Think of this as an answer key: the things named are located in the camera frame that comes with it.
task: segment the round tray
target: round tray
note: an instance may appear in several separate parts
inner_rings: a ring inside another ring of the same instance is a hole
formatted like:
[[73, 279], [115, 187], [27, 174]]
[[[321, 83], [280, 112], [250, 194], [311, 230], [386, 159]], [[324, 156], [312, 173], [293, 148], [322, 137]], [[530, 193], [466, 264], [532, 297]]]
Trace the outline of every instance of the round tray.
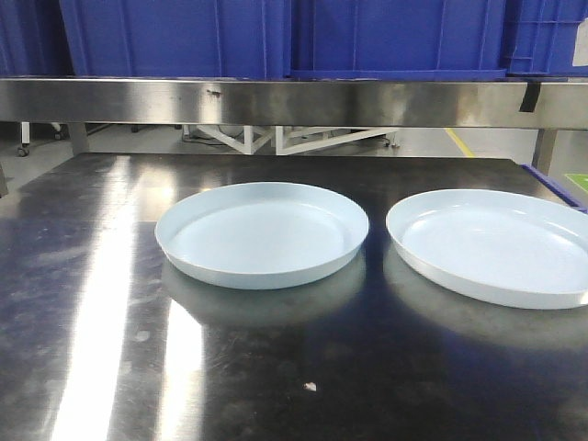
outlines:
[[588, 216], [491, 190], [406, 198], [386, 219], [402, 259], [474, 299], [528, 309], [588, 303]]
[[155, 237], [180, 271], [226, 288], [286, 288], [329, 276], [356, 255], [368, 216], [324, 188], [257, 182], [170, 208]]

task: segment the floor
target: floor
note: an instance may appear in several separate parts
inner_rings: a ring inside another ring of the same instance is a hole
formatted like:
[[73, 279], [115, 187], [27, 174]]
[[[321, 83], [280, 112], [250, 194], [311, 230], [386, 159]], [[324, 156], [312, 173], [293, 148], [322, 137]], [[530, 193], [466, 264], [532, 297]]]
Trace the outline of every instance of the floor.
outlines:
[[[238, 132], [239, 128], [227, 128]], [[92, 152], [112, 153], [181, 153], [240, 154], [232, 148], [193, 130], [191, 142], [182, 141], [182, 132], [173, 126], [141, 126], [132, 133], [128, 125], [109, 125], [91, 134]], [[55, 141], [51, 126], [34, 125], [30, 156], [19, 158], [19, 128], [15, 123], [0, 123], [0, 164], [8, 190], [14, 191], [28, 181], [46, 173], [72, 156], [69, 141]], [[506, 129], [401, 129], [396, 135], [398, 148], [386, 147], [383, 138], [351, 142], [320, 151], [317, 155], [365, 156], [443, 156], [509, 158], [518, 164], [530, 164], [535, 147], [536, 130]], [[274, 154], [268, 144], [257, 154]], [[565, 174], [588, 174], [588, 131], [562, 131], [558, 135], [549, 176], [565, 187], [583, 205], [588, 193], [575, 186]]]

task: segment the stainless steel shelf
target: stainless steel shelf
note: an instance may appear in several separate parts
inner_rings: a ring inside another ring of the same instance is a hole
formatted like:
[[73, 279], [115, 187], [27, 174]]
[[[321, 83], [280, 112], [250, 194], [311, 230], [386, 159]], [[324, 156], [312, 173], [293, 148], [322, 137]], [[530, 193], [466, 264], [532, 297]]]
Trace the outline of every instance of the stainless steel shelf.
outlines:
[[0, 79], [0, 120], [588, 128], [588, 82]]

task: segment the white metal frame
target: white metal frame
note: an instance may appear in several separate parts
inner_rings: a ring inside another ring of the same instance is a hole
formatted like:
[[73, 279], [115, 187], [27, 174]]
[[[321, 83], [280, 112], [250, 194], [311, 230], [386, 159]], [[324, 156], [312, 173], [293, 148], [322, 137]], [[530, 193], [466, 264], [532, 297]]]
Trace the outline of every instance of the white metal frame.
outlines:
[[[272, 128], [264, 129], [256, 126], [243, 126], [243, 142], [241, 142], [237, 138], [233, 138], [213, 126], [197, 124], [196, 127], [215, 140], [224, 142], [229, 147], [243, 154], [254, 154], [274, 137], [274, 130]], [[190, 128], [187, 124], [182, 126], [182, 130], [184, 137], [190, 136]]]
[[[332, 136], [331, 132], [336, 129], [359, 130], [345, 135]], [[276, 154], [286, 155], [304, 153], [313, 150], [324, 149], [344, 142], [364, 140], [375, 136], [385, 135], [390, 145], [394, 145], [394, 137], [399, 128], [396, 127], [308, 127], [292, 128], [276, 126]], [[322, 139], [318, 141], [299, 141], [299, 138], [322, 133]]]

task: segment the table leg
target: table leg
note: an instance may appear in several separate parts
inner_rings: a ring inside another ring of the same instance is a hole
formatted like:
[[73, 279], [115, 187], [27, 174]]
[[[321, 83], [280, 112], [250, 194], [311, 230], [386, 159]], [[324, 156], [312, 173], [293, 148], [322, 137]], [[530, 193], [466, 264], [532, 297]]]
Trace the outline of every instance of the table leg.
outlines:
[[72, 140], [73, 156], [79, 153], [87, 153], [90, 151], [90, 143], [88, 141], [88, 134], [85, 130], [83, 122], [75, 122], [68, 124], [70, 131], [70, 139]]
[[4, 176], [4, 171], [2, 170], [2, 165], [0, 164], [0, 198], [2, 196], [6, 196], [8, 194], [8, 186], [6, 185], [6, 177]]
[[541, 129], [538, 131], [532, 165], [544, 175], [549, 173], [553, 147], [557, 137], [558, 131], [554, 129]]

